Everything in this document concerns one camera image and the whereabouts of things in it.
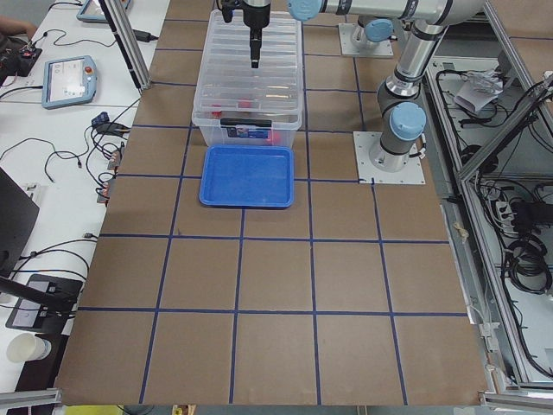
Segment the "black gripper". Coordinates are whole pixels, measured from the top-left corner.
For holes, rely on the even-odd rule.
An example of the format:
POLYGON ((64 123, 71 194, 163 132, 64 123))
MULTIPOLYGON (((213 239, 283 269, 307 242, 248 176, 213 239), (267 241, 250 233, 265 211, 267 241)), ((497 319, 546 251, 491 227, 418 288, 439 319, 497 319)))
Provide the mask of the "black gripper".
POLYGON ((270 23, 271 0, 243 0, 243 20, 250 28, 251 67, 259 68, 263 30, 270 23))

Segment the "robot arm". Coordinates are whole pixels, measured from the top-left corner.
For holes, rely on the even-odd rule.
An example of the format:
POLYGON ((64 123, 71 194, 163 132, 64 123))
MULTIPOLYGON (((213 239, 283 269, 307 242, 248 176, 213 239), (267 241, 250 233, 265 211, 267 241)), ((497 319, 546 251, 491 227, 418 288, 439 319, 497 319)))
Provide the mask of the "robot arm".
POLYGON ((409 38, 393 74, 378 89, 383 118, 379 142, 369 150, 371 163, 396 173, 404 168, 413 143, 423 134, 425 111, 414 102, 430 58, 447 28, 482 9, 481 1, 289 1, 289 13, 306 22, 320 13, 397 18, 411 21, 409 38))

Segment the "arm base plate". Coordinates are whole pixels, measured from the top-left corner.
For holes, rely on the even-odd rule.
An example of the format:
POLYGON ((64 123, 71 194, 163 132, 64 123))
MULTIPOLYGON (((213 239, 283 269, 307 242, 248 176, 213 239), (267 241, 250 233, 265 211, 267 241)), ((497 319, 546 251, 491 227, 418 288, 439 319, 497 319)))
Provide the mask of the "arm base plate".
POLYGON ((338 30, 342 55, 379 59, 389 59, 393 56, 390 41, 393 25, 389 19, 375 19, 365 26, 358 23, 340 23, 338 30))
POLYGON ((412 143, 410 151, 392 155, 381 146, 380 131, 355 131, 354 149, 360 183, 392 185, 424 185, 426 183, 422 160, 425 155, 425 136, 421 135, 423 147, 412 143))

